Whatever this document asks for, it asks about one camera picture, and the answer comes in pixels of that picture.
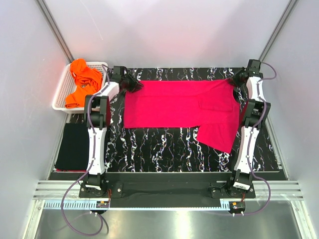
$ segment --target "white basket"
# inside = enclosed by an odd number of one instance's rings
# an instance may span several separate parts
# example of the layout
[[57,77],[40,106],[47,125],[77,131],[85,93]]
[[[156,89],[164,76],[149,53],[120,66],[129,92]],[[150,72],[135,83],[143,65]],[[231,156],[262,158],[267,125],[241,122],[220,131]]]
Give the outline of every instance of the white basket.
[[[86,65],[90,68],[95,68],[100,71],[103,75],[102,86],[105,84],[106,74],[102,68],[102,64],[106,65],[105,62],[87,62]],[[65,98],[73,93],[76,89],[74,78],[70,73],[70,64],[68,64],[62,73],[62,76],[59,81],[58,88],[56,89],[52,107],[57,111],[64,111],[68,114],[82,114],[84,113],[84,107],[78,108],[66,108],[65,107]]]

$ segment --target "metal floor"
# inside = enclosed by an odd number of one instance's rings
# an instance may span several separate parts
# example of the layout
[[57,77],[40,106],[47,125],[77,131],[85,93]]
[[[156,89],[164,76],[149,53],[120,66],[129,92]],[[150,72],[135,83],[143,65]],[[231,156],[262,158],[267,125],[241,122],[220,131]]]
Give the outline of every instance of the metal floor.
[[[264,202],[248,201],[247,212],[259,209]],[[69,221],[81,210],[66,211]],[[108,211],[103,214],[106,227],[95,239],[301,239],[290,202],[271,201],[268,207],[253,216],[232,217],[228,212],[197,211]],[[36,239],[87,238],[65,228],[60,210],[43,210]],[[94,233],[100,220],[85,215],[72,223],[85,233]]]

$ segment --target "pink t-shirt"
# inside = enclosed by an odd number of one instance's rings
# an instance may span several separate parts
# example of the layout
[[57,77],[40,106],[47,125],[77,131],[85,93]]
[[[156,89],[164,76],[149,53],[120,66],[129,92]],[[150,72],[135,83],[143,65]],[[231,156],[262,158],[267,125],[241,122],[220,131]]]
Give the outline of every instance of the pink t-shirt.
[[226,80],[141,83],[141,90],[126,92],[125,128],[199,126],[199,142],[230,153],[240,104]]

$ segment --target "black marble table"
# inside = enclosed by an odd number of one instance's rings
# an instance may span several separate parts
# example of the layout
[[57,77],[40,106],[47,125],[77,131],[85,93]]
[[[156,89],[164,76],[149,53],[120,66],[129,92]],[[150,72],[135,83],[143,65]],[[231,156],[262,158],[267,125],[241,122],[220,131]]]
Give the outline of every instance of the black marble table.
[[[239,68],[138,68],[130,69],[139,80],[200,81],[231,77]],[[238,89],[241,110],[247,89]],[[237,132],[230,154],[196,140],[198,128],[125,129],[122,92],[111,101],[111,127],[105,163],[108,172],[227,172],[240,146]],[[82,122],[83,115],[71,116],[70,122]],[[278,171],[277,160],[265,126],[257,138],[253,158],[255,171]]]

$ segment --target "orange clothing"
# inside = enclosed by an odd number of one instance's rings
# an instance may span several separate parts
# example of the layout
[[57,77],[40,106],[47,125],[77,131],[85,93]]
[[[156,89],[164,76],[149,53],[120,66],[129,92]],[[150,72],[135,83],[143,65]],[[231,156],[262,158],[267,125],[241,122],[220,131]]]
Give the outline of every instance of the orange clothing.
[[101,89],[102,73],[88,67],[84,59],[73,61],[70,65],[70,73],[77,87],[75,92],[65,98],[65,107],[84,107],[85,96],[92,95]]

